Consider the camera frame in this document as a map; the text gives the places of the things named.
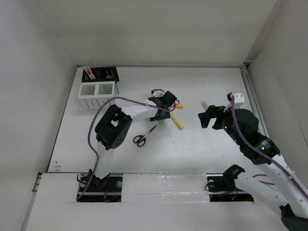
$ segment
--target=pink marker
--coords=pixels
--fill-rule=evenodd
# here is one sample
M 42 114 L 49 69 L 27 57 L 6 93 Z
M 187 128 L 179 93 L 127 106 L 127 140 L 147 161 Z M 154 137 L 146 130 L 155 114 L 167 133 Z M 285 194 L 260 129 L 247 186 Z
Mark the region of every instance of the pink marker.
M 201 104 L 202 104 L 204 110 L 207 111 L 208 105 L 207 105 L 207 103 L 205 102 L 205 100 L 201 100 Z

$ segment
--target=yellow marker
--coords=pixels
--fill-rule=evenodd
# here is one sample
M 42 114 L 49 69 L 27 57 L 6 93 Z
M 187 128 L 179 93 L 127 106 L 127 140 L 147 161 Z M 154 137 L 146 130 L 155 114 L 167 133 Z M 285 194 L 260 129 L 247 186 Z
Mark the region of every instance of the yellow marker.
M 173 114 L 173 113 L 170 113 L 171 115 L 171 119 L 172 121 L 175 123 L 175 125 L 180 129 L 180 130 L 183 130 L 184 126 L 183 124 L 180 122 L 180 120 Z
M 184 104 L 182 103 L 179 103 L 178 105 L 175 106 L 175 108 L 178 108 L 178 109 L 183 109 L 184 107 Z

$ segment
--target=white table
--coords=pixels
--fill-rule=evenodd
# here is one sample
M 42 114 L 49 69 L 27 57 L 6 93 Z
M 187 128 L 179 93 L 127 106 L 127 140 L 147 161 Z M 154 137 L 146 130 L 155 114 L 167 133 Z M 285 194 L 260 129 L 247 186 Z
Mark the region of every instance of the white table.
M 287 231 L 265 205 L 79 203 L 76 174 L 43 174 L 26 231 Z
M 132 139 L 144 134 L 157 122 L 142 121 L 133 124 L 124 143 L 116 149 L 112 172 L 223 172 L 233 164 L 248 171 L 259 172 L 239 152 L 239 147 L 222 130 L 209 126 L 202 129 L 198 113 L 204 109 L 200 100 L 209 105 L 227 105 L 226 94 L 239 90 L 246 98 L 243 108 L 251 110 L 249 98 L 239 68 L 221 67 L 118 67 L 120 96 L 144 101 L 151 90 L 162 88 L 177 96 L 184 109 L 176 116 L 184 124 L 180 131 L 171 119 L 166 126 L 158 126 L 147 143 L 138 148 Z M 69 95 L 48 172 L 87 172 L 95 155 L 87 144 L 87 134 L 95 110 L 84 110 L 77 100 L 82 68 L 76 72 Z M 116 100 L 119 106 L 131 105 Z M 91 141 L 96 145 L 95 134 Z
M 238 68 L 119 67 L 121 96 L 144 101 L 151 89 L 169 90 L 185 104 L 184 109 L 175 111 L 185 128 L 179 131 L 168 120 L 165 127 L 158 127 L 148 137 L 144 147 L 137 148 L 132 138 L 156 122 L 133 124 L 125 142 L 116 149 L 112 171 L 182 172 L 184 177 L 157 181 L 147 174 L 125 174 L 123 202 L 77 203 L 77 174 L 51 173 L 87 172 L 94 162 L 87 133 L 95 111 L 83 110 L 78 104 L 81 71 L 77 70 L 50 173 L 42 176 L 26 231 L 286 231 L 276 214 L 260 202 L 210 203 L 203 189 L 206 176 L 202 172 L 223 172 L 238 164 L 259 173 L 224 131 L 210 126 L 202 129 L 197 117 L 203 111 L 201 99 L 226 105 L 226 94 L 231 90 L 240 90 L 247 99 L 244 108 L 251 109 Z M 116 104 L 129 105 L 123 101 Z M 94 134 L 91 140 L 96 142 Z

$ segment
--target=white 3d printed part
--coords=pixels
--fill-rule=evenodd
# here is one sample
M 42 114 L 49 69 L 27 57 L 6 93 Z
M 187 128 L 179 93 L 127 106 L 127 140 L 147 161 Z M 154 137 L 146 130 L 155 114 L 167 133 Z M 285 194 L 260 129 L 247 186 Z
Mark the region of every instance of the white 3d printed part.
M 78 100 L 83 109 L 99 109 L 105 101 L 114 96 L 114 93 L 114 81 L 81 83 Z

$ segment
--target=gray wall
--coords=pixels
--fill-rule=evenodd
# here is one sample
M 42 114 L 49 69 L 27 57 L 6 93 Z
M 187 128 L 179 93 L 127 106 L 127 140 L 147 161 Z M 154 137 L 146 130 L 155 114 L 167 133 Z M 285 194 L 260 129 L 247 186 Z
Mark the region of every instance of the gray wall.
M 75 64 L 241 65 L 276 0 L 38 0 Z
M 283 0 L 249 67 L 271 138 L 308 186 L 308 1 Z
M 0 28 L 0 230 L 19 231 L 76 68 L 35 0 L 1 0 Z

